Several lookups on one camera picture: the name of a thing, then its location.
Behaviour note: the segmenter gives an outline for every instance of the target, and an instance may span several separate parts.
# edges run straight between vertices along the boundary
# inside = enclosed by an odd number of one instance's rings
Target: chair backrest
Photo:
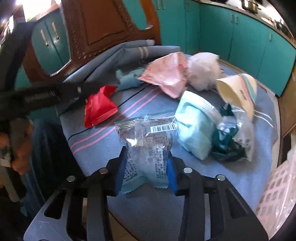
[[[60,8],[66,26],[70,60],[59,71],[46,73],[38,62],[32,43],[23,67],[31,82],[63,81],[97,55],[132,40],[154,39],[160,45],[157,13],[151,0],[140,0],[147,28],[139,30],[122,0],[62,0]]]

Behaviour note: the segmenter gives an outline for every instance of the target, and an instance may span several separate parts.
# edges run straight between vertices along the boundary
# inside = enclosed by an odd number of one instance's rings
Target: teal cloth
[[[138,77],[142,76],[144,71],[145,68],[138,68],[125,75],[120,69],[116,70],[116,78],[120,82],[117,90],[121,91],[133,87],[139,87],[144,82],[138,80]]]
[[[221,108],[220,114],[222,116],[234,116],[230,105],[225,109]],[[247,157],[244,148],[233,139],[238,130],[238,126],[234,124],[233,127],[230,128],[229,133],[219,129],[214,131],[212,155],[217,161],[232,162]]]

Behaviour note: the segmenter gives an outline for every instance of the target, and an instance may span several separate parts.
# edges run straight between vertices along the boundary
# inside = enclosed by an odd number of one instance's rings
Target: folded blue cloth
[[[138,80],[138,77],[142,76],[144,71],[145,68],[138,68],[125,75],[120,69],[116,70],[116,78],[120,82],[117,90],[120,91],[133,87],[139,87],[144,82]]]
[[[178,141],[188,152],[204,160],[212,148],[212,136],[222,116],[204,98],[185,91],[175,113]]]

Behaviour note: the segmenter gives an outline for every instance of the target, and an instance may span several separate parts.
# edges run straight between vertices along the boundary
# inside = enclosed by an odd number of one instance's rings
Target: person
[[[0,148],[6,146],[9,146],[9,137],[0,133]],[[18,147],[11,166],[23,176],[27,193],[21,202],[29,221],[68,176],[84,176],[71,152],[62,127],[46,120],[30,121],[24,141]],[[12,205],[0,201],[0,211],[7,213],[7,208]]]

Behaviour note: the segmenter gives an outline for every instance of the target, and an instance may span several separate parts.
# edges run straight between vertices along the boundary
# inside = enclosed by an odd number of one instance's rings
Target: red snack wrapper
[[[85,104],[84,126],[93,127],[118,112],[117,106],[109,99],[117,86],[106,85],[99,92],[90,95]]]

